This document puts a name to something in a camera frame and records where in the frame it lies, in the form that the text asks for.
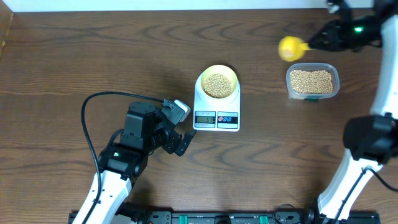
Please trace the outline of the yellow measuring scoop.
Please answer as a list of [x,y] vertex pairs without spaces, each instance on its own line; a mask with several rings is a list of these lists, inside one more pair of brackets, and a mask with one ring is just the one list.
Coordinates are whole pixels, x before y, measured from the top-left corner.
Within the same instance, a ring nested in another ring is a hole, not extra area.
[[310,50],[308,43],[301,38],[286,36],[280,40],[278,46],[279,57],[286,62],[301,59]]

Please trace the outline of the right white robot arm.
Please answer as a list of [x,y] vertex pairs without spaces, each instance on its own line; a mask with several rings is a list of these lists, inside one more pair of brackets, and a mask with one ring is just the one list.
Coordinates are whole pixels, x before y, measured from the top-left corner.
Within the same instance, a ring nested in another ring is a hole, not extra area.
[[346,223],[367,182],[397,157],[397,1],[375,1],[370,15],[355,19],[345,1],[328,1],[339,14],[308,45],[327,52],[365,46],[382,49],[378,88],[368,116],[351,118],[343,133],[345,152],[330,184],[308,211],[306,223]]

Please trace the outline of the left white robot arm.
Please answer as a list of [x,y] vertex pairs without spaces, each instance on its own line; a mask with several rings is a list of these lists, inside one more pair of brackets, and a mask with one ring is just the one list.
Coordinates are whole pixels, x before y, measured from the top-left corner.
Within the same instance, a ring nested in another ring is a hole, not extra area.
[[180,100],[166,99],[161,107],[131,103],[124,128],[113,133],[99,155],[98,173],[74,223],[110,223],[156,149],[182,156],[196,132],[181,135],[175,127],[189,113],[190,108]]

